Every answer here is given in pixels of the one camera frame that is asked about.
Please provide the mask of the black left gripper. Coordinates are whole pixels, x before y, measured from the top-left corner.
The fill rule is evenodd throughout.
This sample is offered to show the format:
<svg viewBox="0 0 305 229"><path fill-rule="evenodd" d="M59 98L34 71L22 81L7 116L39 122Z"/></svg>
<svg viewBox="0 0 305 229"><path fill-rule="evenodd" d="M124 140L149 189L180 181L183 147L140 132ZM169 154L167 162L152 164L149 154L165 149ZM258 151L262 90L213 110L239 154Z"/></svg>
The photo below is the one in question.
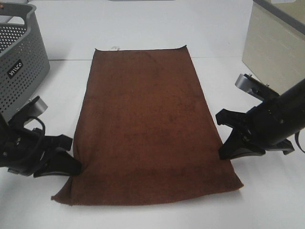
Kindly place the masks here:
<svg viewBox="0 0 305 229"><path fill-rule="evenodd" d="M41 129L26 129L24 123L36 120ZM22 176L78 176L82 164L67 151L73 139L66 135L45 136L45 124L37 117L28 116L17 124L7 124L0 117L0 166Z"/></svg>

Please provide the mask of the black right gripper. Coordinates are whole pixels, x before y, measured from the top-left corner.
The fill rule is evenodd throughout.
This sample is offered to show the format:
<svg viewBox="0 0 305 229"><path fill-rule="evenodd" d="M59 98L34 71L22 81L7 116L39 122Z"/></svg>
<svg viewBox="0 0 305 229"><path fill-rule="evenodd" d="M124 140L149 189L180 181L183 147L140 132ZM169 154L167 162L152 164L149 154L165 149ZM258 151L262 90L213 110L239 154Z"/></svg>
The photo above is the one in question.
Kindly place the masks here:
<svg viewBox="0 0 305 229"><path fill-rule="evenodd" d="M295 131L294 114L290 105L277 101L261 103L247 113L222 109L215 116L218 125L245 125L247 132L233 128L218 150L219 158L263 156L265 151L283 151L285 155L293 152L287 138Z"/></svg>

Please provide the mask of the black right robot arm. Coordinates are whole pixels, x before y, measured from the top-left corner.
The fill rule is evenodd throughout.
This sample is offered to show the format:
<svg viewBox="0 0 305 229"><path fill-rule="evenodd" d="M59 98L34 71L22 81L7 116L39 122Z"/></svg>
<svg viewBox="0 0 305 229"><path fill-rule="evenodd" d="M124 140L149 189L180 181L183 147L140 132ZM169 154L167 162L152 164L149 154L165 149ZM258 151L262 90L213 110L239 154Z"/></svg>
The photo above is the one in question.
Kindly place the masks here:
<svg viewBox="0 0 305 229"><path fill-rule="evenodd" d="M216 114L218 125L232 128L219 148L221 160L243 156L263 156L267 151L294 151L288 140L305 127L305 82L297 83L282 95L265 100L246 113L222 109Z"/></svg>

